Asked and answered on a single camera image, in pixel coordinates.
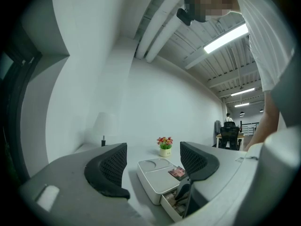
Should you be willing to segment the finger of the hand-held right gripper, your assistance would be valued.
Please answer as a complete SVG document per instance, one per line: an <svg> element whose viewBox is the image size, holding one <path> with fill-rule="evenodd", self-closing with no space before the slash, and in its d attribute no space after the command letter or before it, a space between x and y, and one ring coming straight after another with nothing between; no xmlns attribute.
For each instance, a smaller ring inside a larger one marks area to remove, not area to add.
<svg viewBox="0 0 301 226"><path fill-rule="evenodd" d="M176 195L175 200L179 200L184 196L185 193L189 192L190 190L190 178L184 178L180 181L180 184L178 185L176 189Z"/></svg>

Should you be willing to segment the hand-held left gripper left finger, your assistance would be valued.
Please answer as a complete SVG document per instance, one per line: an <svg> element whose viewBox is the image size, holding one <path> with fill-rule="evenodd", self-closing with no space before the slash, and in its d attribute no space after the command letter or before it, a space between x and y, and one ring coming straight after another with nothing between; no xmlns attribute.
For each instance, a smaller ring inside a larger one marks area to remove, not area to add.
<svg viewBox="0 0 301 226"><path fill-rule="evenodd" d="M125 143L58 158L19 188L48 226L139 226L141 216L122 187Z"/></svg>

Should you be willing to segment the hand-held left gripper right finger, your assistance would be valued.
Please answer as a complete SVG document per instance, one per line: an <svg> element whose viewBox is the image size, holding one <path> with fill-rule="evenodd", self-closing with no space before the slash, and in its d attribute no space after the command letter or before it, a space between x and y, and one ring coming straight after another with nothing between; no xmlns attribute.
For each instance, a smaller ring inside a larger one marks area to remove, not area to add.
<svg viewBox="0 0 301 226"><path fill-rule="evenodd" d="M257 169L261 144L248 152L180 143L190 179L184 220L234 220Z"/></svg>

